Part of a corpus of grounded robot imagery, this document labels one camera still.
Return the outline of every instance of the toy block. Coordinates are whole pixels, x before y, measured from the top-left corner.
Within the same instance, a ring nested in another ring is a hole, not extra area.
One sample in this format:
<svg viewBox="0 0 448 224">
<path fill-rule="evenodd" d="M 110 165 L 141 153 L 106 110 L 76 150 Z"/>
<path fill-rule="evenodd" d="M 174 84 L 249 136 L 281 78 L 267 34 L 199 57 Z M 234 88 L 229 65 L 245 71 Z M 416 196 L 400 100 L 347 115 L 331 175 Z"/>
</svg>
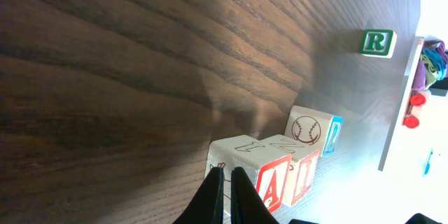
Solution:
<svg viewBox="0 0 448 224">
<path fill-rule="evenodd" d="M 390 59 L 397 43 L 397 34 L 389 29 L 364 30 L 363 45 L 360 53 L 368 57 Z"/>
<path fill-rule="evenodd" d="M 343 119 L 340 116 L 293 106 L 289 113 L 285 136 L 318 149 L 321 157 L 332 155 L 339 140 Z"/>
<path fill-rule="evenodd" d="M 270 213 L 281 206 L 291 154 L 249 136 L 235 136 L 210 143 L 205 176 L 213 167 L 224 168 L 224 211 L 230 214 L 231 174 L 243 167 Z"/>
<path fill-rule="evenodd" d="M 312 146 L 306 146 L 280 134 L 263 139 L 261 142 L 292 155 L 282 199 L 283 204 L 292 207 L 311 190 L 319 150 L 317 148 L 313 150 Z"/>
<path fill-rule="evenodd" d="M 232 224 L 279 224 L 267 210 L 242 167 L 236 167 L 232 171 L 232 214 L 230 219 Z"/>
</svg>

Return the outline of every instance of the letter r block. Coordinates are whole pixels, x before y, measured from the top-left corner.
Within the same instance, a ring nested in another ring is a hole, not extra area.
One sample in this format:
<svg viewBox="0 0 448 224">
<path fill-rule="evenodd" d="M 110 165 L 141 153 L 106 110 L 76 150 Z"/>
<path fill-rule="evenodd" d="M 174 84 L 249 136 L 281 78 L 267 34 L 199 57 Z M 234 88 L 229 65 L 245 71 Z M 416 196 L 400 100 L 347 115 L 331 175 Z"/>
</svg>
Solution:
<svg viewBox="0 0 448 224">
<path fill-rule="evenodd" d="M 210 143 L 205 176 L 212 167 L 224 168 L 224 211 L 230 214 L 230 179 L 243 167 L 269 212 L 281 206 L 291 154 L 249 136 L 235 136 Z"/>
<path fill-rule="evenodd" d="M 364 30 L 360 53 L 368 57 L 391 58 L 397 42 L 397 34 L 389 29 Z"/>
<path fill-rule="evenodd" d="M 282 199 L 283 204 L 292 207 L 311 190 L 319 150 L 317 147 L 306 146 L 280 134 L 263 139 L 261 142 L 293 156 Z"/>
</svg>

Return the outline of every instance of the baseball drawing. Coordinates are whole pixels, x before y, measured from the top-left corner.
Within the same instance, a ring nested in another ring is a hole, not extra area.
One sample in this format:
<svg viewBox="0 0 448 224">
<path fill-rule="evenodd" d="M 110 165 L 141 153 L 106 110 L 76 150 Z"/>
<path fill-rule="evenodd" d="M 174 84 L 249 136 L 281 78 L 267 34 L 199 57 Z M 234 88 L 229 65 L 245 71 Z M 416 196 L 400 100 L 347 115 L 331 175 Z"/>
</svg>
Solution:
<svg viewBox="0 0 448 224">
<path fill-rule="evenodd" d="M 311 116 L 301 116 L 295 119 L 291 127 L 295 140 L 313 145 L 321 138 L 321 126 Z"/>
</svg>

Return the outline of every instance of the letter block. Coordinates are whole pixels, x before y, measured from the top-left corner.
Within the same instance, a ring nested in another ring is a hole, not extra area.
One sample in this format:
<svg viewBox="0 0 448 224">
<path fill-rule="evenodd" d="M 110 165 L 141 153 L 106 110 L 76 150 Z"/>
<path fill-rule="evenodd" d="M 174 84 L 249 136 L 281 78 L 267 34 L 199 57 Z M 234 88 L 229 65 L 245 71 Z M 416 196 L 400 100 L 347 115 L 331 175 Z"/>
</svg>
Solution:
<svg viewBox="0 0 448 224">
<path fill-rule="evenodd" d="M 293 106 L 289 113 L 285 136 L 319 149 L 321 157 L 332 155 L 339 140 L 342 117 Z"/>
<path fill-rule="evenodd" d="M 224 211 L 230 214 L 230 178 L 243 167 L 269 212 L 281 206 L 291 154 L 249 136 L 235 136 L 210 143 L 205 176 L 212 167 L 224 168 Z"/>
<path fill-rule="evenodd" d="M 397 43 L 397 34 L 389 29 L 364 30 L 361 53 L 368 57 L 383 57 L 390 59 Z"/>
<path fill-rule="evenodd" d="M 263 139 L 261 142 L 293 156 L 282 199 L 283 204 L 292 207 L 311 190 L 319 150 L 280 134 Z"/>
</svg>

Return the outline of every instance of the black object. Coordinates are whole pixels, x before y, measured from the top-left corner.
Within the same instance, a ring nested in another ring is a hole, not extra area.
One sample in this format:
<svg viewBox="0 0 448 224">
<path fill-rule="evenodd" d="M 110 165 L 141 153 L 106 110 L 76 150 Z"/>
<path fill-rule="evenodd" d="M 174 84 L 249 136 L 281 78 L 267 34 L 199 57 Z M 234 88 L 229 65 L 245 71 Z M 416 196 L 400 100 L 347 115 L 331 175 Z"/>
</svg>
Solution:
<svg viewBox="0 0 448 224">
<path fill-rule="evenodd" d="M 232 224 L 278 224 L 263 204 L 243 168 L 232 171 L 231 219 Z"/>
<path fill-rule="evenodd" d="M 434 88 L 434 87 L 430 87 L 429 91 L 431 91 L 431 95 L 437 95 L 437 96 L 441 96 L 441 97 L 446 97 L 448 94 L 448 90 L 443 90 L 443 89 Z"/>
<path fill-rule="evenodd" d="M 315 224 L 315 223 L 310 223 L 309 221 L 304 220 L 291 220 L 289 224 Z"/>
<path fill-rule="evenodd" d="M 448 90 L 448 78 L 444 78 L 443 80 L 437 80 L 436 82 L 434 82 L 434 84 L 431 85 L 431 88 Z"/>
<path fill-rule="evenodd" d="M 173 222 L 175 224 L 221 224 L 223 223 L 223 168 L 213 167 L 205 177 L 195 196 Z"/>
<path fill-rule="evenodd" d="M 431 220 L 421 213 L 416 213 L 406 222 L 406 224 L 439 224 L 439 222 Z"/>
</svg>

